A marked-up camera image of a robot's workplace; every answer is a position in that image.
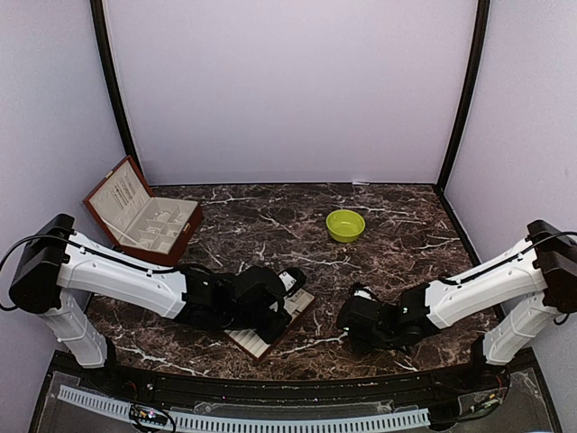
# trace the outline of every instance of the yellow-green bowl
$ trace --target yellow-green bowl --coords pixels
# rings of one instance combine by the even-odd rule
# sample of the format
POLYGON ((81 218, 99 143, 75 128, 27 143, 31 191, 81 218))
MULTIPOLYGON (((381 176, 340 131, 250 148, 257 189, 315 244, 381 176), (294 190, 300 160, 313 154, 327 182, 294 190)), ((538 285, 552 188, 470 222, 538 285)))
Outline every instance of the yellow-green bowl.
POLYGON ((326 226, 331 237, 338 242, 356 241, 364 231, 364 219, 351 210, 341 209, 331 212, 326 218, 326 226))

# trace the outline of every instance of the dark marble surface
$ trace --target dark marble surface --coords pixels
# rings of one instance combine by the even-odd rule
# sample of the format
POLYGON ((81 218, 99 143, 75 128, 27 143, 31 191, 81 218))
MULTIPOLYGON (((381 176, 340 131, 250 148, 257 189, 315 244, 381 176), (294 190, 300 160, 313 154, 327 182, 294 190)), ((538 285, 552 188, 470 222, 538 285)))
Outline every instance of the dark marble surface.
POLYGON ((163 187, 160 197, 199 201, 205 220, 182 262, 217 272, 250 264, 275 271, 300 267, 315 306, 283 341, 256 364, 220 333, 189 329, 122 301, 95 296, 88 310, 110 336, 122 364, 168 373, 260 380, 343 379, 423 371, 469 359, 471 343, 497 321, 492 310, 475 314, 417 345, 411 356, 394 351, 356 355, 335 328, 339 308, 355 281, 382 300, 456 274, 471 264, 457 234, 427 186, 237 185, 163 187), (331 240, 325 218, 345 207, 367 228, 353 244, 331 240))

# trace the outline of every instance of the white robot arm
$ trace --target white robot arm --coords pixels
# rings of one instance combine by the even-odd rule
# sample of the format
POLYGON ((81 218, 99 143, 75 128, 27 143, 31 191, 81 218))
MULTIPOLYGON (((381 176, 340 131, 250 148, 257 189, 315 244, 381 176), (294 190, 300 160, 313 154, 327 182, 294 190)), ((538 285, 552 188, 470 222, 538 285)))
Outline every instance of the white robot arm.
POLYGON ((505 365, 547 324, 577 311, 577 244, 545 221, 499 257, 451 278, 405 290, 397 305, 380 302, 361 284, 343 305, 337 326, 353 348, 408 350, 477 311, 524 298, 472 348, 473 364, 505 365))
POLYGON ((239 275, 200 265, 166 268, 105 248, 75 232, 73 222, 59 215, 31 236, 9 290, 10 309, 38 314, 87 369, 110 364, 114 345, 94 329, 69 289, 123 300, 198 329, 255 329, 271 344, 291 320, 284 299, 306 280, 297 268, 280 275, 258 266, 239 275))

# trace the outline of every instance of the wooden box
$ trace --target wooden box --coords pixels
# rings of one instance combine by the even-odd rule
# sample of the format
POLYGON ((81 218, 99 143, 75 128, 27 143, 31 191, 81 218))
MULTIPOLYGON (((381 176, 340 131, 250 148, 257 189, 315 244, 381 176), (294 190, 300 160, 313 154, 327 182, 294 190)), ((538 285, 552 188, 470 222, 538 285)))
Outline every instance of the wooden box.
POLYGON ((130 156, 84 199, 122 251, 146 262, 174 266, 202 220, 196 201, 154 197, 130 156))

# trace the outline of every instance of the lavender wall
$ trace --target lavender wall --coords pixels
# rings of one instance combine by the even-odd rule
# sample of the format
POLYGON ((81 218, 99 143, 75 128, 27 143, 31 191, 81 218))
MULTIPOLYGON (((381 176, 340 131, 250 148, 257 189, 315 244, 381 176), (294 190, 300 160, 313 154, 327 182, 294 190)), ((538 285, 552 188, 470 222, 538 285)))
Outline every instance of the lavender wall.
POLYGON ((152 184, 434 182, 474 0, 114 0, 152 184))
MULTIPOLYGON (((102 239, 80 201, 124 153, 101 70, 88 1, 0 1, 0 253, 59 212, 102 239)), ((0 329, 0 430, 28 431, 55 338, 19 311, 0 329)))
MULTIPOLYGON (((493 1, 448 198, 482 260, 543 218, 577 229, 577 3, 493 1)), ((563 431, 577 429, 577 320, 533 344, 563 431)))

